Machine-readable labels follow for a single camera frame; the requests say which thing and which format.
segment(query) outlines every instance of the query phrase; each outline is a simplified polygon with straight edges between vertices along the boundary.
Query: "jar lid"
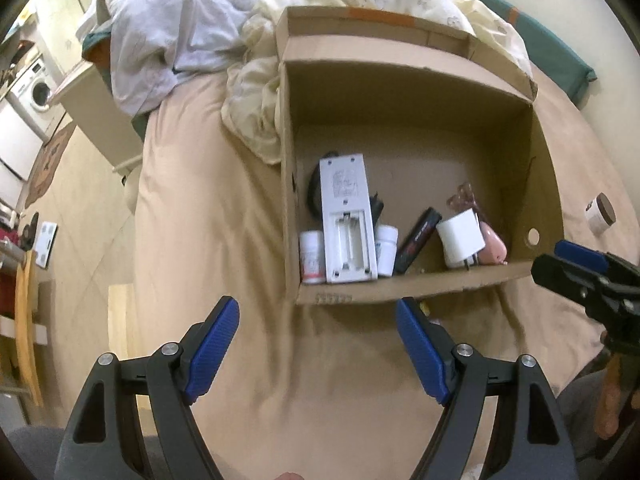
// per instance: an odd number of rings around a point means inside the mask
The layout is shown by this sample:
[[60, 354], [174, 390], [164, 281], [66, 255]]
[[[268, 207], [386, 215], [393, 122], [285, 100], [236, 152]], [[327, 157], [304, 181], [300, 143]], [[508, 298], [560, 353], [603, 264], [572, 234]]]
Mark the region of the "jar lid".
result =
[[324, 244], [322, 231], [304, 231], [300, 233], [300, 246], [318, 246]]
[[600, 193], [596, 197], [596, 203], [598, 204], [598, 209], [600, 210], [600, 214], [604, 218], [604, 221], [610, 226], [615, 224], [616, 212], [613, 211], [613, 206], [607, 198], [607, 195]]
[[376, 226], [376, 240], [383, 240], [395, 244], [398, 241], [398, 228], [392, 225], [379, 224]]

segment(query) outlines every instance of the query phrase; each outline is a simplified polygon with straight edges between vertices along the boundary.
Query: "metal screw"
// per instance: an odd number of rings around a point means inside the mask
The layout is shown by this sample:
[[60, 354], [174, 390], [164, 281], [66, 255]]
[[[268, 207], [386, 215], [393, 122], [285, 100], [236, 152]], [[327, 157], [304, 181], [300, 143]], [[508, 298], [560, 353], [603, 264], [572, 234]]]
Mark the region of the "metal screw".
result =
[[463, 357], [469, 357], [473, 355], [474, 348], [466, 343], [460, 343], [458, 346], [456, 346], [456, 352], [458, 352]]
[[178, 353], [178, 343], [167, 343], [162, 346], [162, 353], [164, 355], [176, 355]]
[[629, 313], [629, 314], [635, 314], [636, 310], [634, 309], [634, 304], [631, 303], [631, 301], [629, 300], [622, 300], [622, 306], [625, 307], [625, 310]]
[[536, 365], [535, 358], [529, 354], [524, 354], [520, 360], [527, 368], [533, 368]]
[[98, 357], [98, 364], [102, 366], [110, 365], [113, 362], [113, 354], [102, 354]]

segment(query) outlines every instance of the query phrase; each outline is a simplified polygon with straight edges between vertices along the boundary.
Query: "white cabinet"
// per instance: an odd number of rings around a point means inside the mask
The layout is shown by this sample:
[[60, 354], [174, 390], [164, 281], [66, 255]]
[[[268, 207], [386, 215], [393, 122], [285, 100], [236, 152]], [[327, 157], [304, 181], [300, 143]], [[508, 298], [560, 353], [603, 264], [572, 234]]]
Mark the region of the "white cabinet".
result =
[[93, 63], [79, 63], [53, 92], [49, 103], [62, 103], [78, 127], [115, 168], [142, 154], [142, 140], [131, 126], [131, 118], [113, 102], [113, 96]]
[[27, 181], [42, 140], [27, 126], [6, 99], [0, 101], [0, 159]]
[[24, 182], [0, 161], [0, 200], [11, 209], [15, 209], [20, 199], [22, 186], [24, 186]]

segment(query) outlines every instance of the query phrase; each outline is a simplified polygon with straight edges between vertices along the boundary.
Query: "beige bedsheet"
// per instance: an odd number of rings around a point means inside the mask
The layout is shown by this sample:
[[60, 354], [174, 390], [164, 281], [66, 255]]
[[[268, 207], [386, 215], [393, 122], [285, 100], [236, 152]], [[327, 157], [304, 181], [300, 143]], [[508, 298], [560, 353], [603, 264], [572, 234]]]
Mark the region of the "beige bedsheet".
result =
[[[568, 237], [637, 261], [640, 230], [622, 181], [564, 93], [539, 71], [536, 80]], [[227, 480], [272, 480], [287, 470], [306, 480], [405, 480], [441, 408], [404, 352], [394, 306], [283, 300], [280, 175], [225, 131], [224, 92], [225, 75], [199, 76], [148, 124], [136, 213], [142, 347], [180, 339], [232, 295], [240, 328], [193, 407]], [[618, 222], [596, 240], [582, 210], [600, 191]], [[429, 303], [456, 341], [497, 358], [533, 354], [556, 392], [600, 349], [600, 328], [530, 278]], [[470, 466], [482, 462], [490, 411]]]

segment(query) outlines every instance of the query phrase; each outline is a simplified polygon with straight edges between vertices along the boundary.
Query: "white pill bottle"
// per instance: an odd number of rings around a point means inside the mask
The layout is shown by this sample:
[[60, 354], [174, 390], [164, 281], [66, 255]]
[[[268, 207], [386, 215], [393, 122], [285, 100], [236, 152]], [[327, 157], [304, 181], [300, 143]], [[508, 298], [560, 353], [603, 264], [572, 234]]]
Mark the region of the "white pill bottle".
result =
[[300, 276], [302, 283], [326, 282], [322, 231], [300, 233]]
[[375, 239], [378, 275], [389, 277], [394, 273], [396, 251], [398, 250], [398, 228], [379, 224], [376, 226]]

